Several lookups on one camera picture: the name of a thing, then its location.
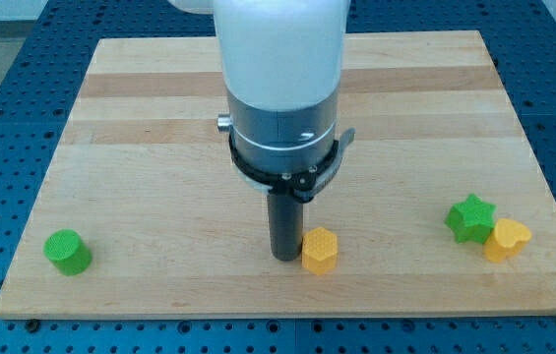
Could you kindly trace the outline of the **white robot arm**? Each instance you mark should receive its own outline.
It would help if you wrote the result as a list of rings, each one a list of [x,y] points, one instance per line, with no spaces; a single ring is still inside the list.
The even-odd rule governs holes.
[[[241,177],[267,197],[273,256],[302,251],[303,207],[336,176],[354,140],[338,134],[338,101],[349,2],[170,0],[211,15],[219,44],[228,135]]]

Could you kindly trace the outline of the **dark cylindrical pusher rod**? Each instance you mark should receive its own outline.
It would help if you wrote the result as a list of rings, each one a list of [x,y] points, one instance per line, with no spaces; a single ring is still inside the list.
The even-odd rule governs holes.
[[[271,251],[284,262],[295,260],[303,241],[303,204],[287,195],[267,196]]]

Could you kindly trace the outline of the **grey wrist flange with clamp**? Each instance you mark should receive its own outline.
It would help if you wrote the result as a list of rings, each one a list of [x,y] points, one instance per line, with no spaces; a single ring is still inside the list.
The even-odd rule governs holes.
[[[231,160],[241,178],[265,195],[311,202],[337,175],[355,130],[335,137],[338,94],[287,111],[253,107],[227,95],[229,112],[217,118],[228,134]]]

